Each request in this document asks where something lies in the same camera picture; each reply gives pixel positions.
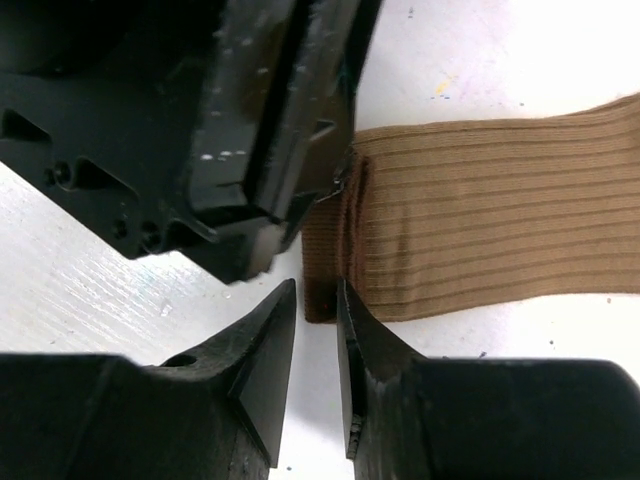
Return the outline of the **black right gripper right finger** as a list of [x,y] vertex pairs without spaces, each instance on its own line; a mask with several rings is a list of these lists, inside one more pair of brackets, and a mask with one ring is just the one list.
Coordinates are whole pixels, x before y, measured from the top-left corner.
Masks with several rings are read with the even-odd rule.
[[422,355],[380,322],[345,279],[337,288],[337,335],[347,458],[428,461]]

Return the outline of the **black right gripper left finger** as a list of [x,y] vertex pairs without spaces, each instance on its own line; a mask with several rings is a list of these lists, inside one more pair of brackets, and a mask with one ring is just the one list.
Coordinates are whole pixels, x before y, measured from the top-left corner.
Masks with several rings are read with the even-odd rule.
[[160,365],[190,380],[218,378],[240,425],[278,466],[297,315],[296,282],[282,281],[248,314]]

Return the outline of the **tan brown long sock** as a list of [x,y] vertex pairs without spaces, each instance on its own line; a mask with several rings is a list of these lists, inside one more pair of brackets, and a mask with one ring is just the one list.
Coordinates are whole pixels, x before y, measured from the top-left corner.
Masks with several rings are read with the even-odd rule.
[[639,290],[639,98],[538,119],[356,135],[343,191],[302,233],[309,322],[348,280],[382,321]]

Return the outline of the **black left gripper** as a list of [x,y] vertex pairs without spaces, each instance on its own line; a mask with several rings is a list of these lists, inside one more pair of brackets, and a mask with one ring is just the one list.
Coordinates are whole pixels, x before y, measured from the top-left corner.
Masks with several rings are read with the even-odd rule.
[[5,1],[1,160],[121,255],[267,271],[354,158],[377,1]]

